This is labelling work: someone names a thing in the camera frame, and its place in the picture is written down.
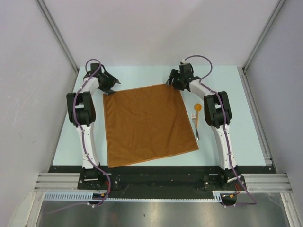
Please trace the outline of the orange-brown cloth napkin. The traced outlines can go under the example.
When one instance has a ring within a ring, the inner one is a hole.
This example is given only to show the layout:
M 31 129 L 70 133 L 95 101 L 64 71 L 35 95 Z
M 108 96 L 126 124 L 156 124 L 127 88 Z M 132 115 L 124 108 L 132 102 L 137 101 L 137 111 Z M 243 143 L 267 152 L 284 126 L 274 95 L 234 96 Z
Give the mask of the orange-brown cloth napkin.
M 109 167 L 185 154 L 198 144 L 181 92 L 164 84 L 103 96 Z

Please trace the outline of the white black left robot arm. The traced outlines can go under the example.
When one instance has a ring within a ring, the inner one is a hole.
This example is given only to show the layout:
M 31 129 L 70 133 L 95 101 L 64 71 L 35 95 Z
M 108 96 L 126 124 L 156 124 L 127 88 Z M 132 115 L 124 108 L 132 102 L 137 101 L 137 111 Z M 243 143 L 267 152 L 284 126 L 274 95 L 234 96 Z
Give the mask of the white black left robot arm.
M 97 59 L 90 59 L 85 65 L 86 74 L 79 89 L 66 95 L 68 117 L 76 127 L 82 151 L 82 168 L 77 188 L 79 190 L 99 190 L 110 185 L 110 180 L 101 169 L 94 141 L 96 110 L 92 96 L 100 90 L 106 95 L 115 93 L 112 87 L 119 80 L 110 74 Z

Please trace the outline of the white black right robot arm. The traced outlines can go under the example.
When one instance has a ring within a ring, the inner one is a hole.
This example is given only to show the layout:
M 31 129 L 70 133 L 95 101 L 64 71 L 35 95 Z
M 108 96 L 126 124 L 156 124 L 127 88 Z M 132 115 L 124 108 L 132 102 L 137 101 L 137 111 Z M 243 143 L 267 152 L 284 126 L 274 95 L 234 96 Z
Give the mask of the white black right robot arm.
M 244 187 L 244 180 L 233 155 L 230 123 L 232 112 L 228 95 L 225 91 L 216 92 L 202 83 L 202 78 L 194 75 L 193 66 L 182 62 L 179 69 L 172 69 L 166 85 L 178 90 L 188 90 L 204 101 L 204 116 L 207 125 L 213 130 L 219 154 L 218 184 L 224 190 Z

